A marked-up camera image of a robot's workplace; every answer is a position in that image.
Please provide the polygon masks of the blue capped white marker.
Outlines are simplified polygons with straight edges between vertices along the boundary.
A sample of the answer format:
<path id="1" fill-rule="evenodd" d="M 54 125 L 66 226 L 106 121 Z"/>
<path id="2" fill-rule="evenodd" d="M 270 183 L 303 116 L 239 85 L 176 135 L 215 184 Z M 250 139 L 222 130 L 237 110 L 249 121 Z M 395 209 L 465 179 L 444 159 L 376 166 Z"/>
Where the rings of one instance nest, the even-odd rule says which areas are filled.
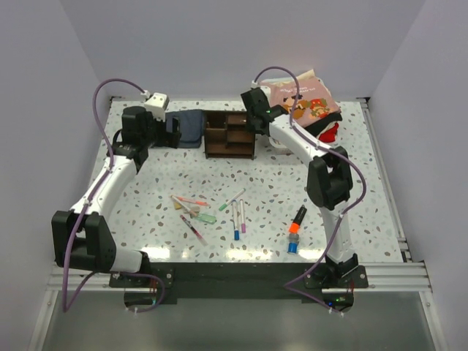
<path id="1" fill-rule="evenodd" d="M 231 203 L 233 210 L 233 227 L 234 227 L 234 240 L 240 239 L 239 221 L 238 221 L 238 203 L 236 200 Z"/>

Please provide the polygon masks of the pink capped white marker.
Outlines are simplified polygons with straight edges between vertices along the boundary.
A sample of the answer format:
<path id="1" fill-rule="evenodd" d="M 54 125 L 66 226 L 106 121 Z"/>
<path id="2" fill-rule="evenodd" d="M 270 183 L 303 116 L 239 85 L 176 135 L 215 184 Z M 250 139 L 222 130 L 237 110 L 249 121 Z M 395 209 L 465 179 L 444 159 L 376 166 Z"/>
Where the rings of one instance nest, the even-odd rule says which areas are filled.
<path id="1" fill-rule="evenodd" d="M 245 213 L 244 199 L 240 199 L 239 204 L 240 204 L 240 215 L 241 215 L 241 232 L 246 233 L 246 213 Z"/>

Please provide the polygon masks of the black orange highlighter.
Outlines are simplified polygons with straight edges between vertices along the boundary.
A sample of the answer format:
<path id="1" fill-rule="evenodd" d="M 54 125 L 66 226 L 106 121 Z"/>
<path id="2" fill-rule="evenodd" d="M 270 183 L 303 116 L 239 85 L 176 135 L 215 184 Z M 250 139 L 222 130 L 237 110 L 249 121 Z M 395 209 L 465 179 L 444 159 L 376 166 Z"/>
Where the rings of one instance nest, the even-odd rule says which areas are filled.
<path id="1" fill-rule="evenodd" d="M 289 228 L 289 233 L 292 234 L 298 234 L 299 228 L 302 224 L 303 218 L 305 217 L 307 212 L 307 208 L 305 205 L 302 205 L 297 214 L 295 215 L 294 220 L 292 221 L 290 228 Z"/>

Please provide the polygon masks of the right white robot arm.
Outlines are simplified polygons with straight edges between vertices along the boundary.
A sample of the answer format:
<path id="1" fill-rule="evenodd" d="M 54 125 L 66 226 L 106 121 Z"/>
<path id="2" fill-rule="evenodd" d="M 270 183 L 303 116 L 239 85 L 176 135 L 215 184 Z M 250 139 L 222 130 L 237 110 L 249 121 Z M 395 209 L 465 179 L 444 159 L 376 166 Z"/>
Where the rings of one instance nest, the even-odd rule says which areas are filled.
<path id="1" fill-rule="evenodd" d="M 308 167 L 306 192 L 319 208 L 325 228 L 325 277 L 330 285 L 343 287 L 358 267 L 346 218 L 354 206 L 348 203 L 353 183 L 346 150 L 320 143 L 292 121 L 283 107 L 271 107 L 261 88 L 242 93 L 241 99 L 247 113 L 247 129 L 279 141 Z"/>

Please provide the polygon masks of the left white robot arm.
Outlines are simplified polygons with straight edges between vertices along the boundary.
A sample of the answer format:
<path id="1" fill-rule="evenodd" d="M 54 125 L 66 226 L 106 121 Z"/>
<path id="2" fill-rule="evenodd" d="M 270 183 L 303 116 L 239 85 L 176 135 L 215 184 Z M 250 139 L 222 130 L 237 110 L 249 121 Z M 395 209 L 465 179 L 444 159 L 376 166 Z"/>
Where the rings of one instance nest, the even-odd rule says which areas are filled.
<path id="1" fill-rule="evenodd" d="M 56 264 L 97 273 L 126 272 L 136 287 L 151 280 L 145 253 L 117 247 L 107 225 L 118 199 L 148 158 L 151 147 L 177 148 L 180 122 L 157 117 L 145 107 L 126 107 L 121 115 L 120 140 L 88 191 L 68 211 L 57 211 L 51 220 Z"/>

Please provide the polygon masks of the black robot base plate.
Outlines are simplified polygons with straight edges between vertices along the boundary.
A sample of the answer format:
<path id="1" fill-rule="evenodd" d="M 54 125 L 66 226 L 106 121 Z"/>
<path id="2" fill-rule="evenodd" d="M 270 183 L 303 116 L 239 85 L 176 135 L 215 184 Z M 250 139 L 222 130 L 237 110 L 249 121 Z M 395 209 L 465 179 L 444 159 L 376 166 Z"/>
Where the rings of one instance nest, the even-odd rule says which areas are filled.
<path id="1" fill-rule="evenodd" d="M 348 309 L 356 289 L 369 281 L 364 266 L 338 276 L 326 263 L 152 263 L 151 277 L 114 274 L 109 285 L 124 291 L 126 306 L 182 299 L 307 300 L 312 295 L 328 306 Z"/>

